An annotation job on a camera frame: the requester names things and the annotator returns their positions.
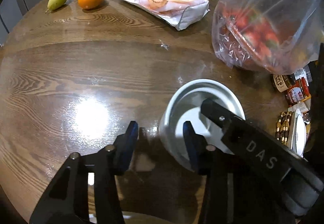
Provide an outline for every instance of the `jar label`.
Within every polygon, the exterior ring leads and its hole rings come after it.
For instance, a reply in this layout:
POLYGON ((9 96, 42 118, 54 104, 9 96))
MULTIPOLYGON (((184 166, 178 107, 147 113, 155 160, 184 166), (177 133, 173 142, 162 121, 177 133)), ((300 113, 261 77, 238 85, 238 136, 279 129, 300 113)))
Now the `jar label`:
POLYGON ((299 87, 295 87, 289 90, 289 96, 292 99, 292 101, 295 103, 301 101, 304 98, 302 94, 302 90, 299 87))
POLYGON ((296 80, 301 79, 302 77, 304 77, 307 86, 309 86, 309 84, 308 84, 308 80, 307 80, 307 74, 306 74, 306 72, 305 72, 304 69, 300 69, 300 70, 294 72, 294 76, 295 76, 295 79, 296 79, 296 80))
POLYGON ((279 92, 288 90, 288 87, 286 86, 285 81, 281 75, 274 75, 273 80, 279 92))

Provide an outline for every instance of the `screw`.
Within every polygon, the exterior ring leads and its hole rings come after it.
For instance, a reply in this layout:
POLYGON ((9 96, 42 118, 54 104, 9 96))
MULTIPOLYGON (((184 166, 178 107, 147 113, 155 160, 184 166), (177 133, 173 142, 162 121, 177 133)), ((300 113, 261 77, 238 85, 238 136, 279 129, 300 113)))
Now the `screw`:
POLYGON ((80 154, 77 152, 73 152, 72 154, 70 154, 70 158, 72 158, 73 160, 78 158, 79 156, 80 156, 80 154))
POLYGON ((113 151, 114 149, 115 149, 114 145, 107 145, 105 147, 105 150, 108 151, 108 152, 113 151))
POLYGON ((208 145, 208 146, 206 146, 206 150, 207 150, 207 151, 210 151, 210 152, 213 152, 213 151, 216 150, 216 146, 208 145))

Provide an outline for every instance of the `jar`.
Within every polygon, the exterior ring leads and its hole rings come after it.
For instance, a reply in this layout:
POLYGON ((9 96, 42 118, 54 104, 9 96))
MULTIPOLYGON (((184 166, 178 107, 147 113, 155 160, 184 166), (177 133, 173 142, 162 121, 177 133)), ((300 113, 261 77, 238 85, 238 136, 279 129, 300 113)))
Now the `jar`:
POLYGON ((296 83, 286 90, 286 99, 291 105, 304 101, 309 97, 310 93, 304 77, 296 80, 296 83))
POLYGON ((295 84, 295 76, 293 74, 291 75, 272 75, 272 86, 278 90, 279 92, 284 92, 285 90, 288 90, 290 87, 292 87, 295 84))

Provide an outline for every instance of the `wooden table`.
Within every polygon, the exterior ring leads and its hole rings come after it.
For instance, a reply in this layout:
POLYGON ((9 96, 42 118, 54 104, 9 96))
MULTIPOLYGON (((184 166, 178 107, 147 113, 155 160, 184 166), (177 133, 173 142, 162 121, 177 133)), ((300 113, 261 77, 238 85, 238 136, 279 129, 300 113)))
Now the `wooden table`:
POLYGON ((177 164, 158 137, 168 101, 186 82, 214 79, 236 94, 247 119, 274 134, 286 102, 269 74, 230 69, 216 58, 217 0, 182 31, 121 0, 92 11, 68 0, 45 14, 47 2, 9 34, 0 68, 0 185, 12 204, 29 221, 71 152, 96 152, 136 120, 133 161, 117 178, 122 209, 197 221, 205 179, 177 164))

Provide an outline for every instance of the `plastic bag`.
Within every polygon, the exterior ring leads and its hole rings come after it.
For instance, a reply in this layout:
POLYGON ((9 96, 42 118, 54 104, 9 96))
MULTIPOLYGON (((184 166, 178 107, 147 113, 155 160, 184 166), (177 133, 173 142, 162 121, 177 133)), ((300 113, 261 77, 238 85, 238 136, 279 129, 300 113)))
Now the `plastic bag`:
POLYGON ((220 0, 212 41, 228 66, 291 74, 318 57, 322 0, 220 0))

